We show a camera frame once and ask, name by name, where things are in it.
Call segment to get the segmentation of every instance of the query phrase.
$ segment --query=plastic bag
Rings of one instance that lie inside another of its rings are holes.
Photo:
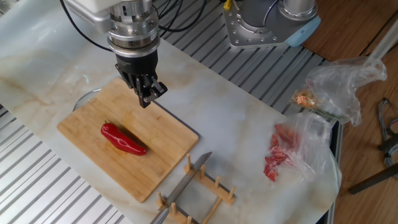
[[[353,126],[358,126],[362,119],[356,89],[386,79],[386,67],[378,59],[338,60],[312,69],[305,80],[305,88],[296,91],[292,101],[335,117],[342,123],[351,121]]]
[[[307,181],[324,174],[331,162],[336,165],[329,148],[331,128],[329,122],[313,113],[295,114],[275,124],[265,175],[275,181],[281,164],[297,168]]]

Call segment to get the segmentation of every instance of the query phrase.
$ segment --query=cutting board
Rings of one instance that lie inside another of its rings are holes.
[[[147,146],[147,154],[135,156],[116,149],[100,132],[105,121]],[[160,106],[151,103],[142,108],[137,95],[120,78],[57,128],[138,202],[145,202],[198,142],[197,134]]]

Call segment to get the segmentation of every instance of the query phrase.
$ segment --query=white marble countertop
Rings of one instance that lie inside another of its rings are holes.
[[[90,31],[88,25],[78,25]],[[156,194],[136,202],[56,129],[81,96],[118,76],[114,54],[80,37],[53,1],[17,5],[0,20],[0,34],[0,104],[133,223],[149,223],[157,213]],[[105,45],[105,35],[94,39]],[[284,116],[166,41],[158,52],[159,81],[169,91],[157,102],[200,135],[192,161],[213,151],[207,173],[222,176],[227,188],[237,187],[235,204],[222,203],[210,223],[315,223],[336,198],[336,172],[308,184],[299,172],[287,169],[271,182],[262,172],[264,156],[273,124]],[[172,191],[183,166],[181,162],[159,186],[161,192]],[[193,182],[177,204],[200,222],[215,200]]]

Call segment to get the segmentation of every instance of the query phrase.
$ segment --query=metal slotted table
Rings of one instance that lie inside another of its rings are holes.
[[[184,0],[173,27],[186,26],[201,4]],[[154,3],[159,11],[165,5],[165,0]],[[160,23],[167,25],[174,12]],[[222,12],[222,3],[208,1],[201,19],[191,29],[166,33],[163,38],[282,114],[302,112],[289,105],[290,97],[303,85],[310,69],[328,62],[303,47],[232,49]],[[341,135],[337,123],[331,146],[337,160]],[[131,223],[5,108],[0,109],[0,163],[0,220]],[[334,205],[318,223],[333,223],[333,214]]]

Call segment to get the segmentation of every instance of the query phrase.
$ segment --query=knife blade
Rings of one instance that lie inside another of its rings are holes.
[[[206,160],[210,157],[211,152],[203,154],[199,157],[199,159],[193,164],[193,167],[189,170],[188,173],[182,178],[182,180],[175,186],[174,190],[170,193],[167,197],[165,206],[162,206],[159,209],[159,213],[155,216],[155,218],[151,221],[150,224],[161,224],[166,219],[167,215],[169,214],[169,207],[170,205],[176,201],[178,196],[184,191],[187,187],[189,182],[193,179],[195,174],[199,171],[199,168],[202,164],[206,162]]]

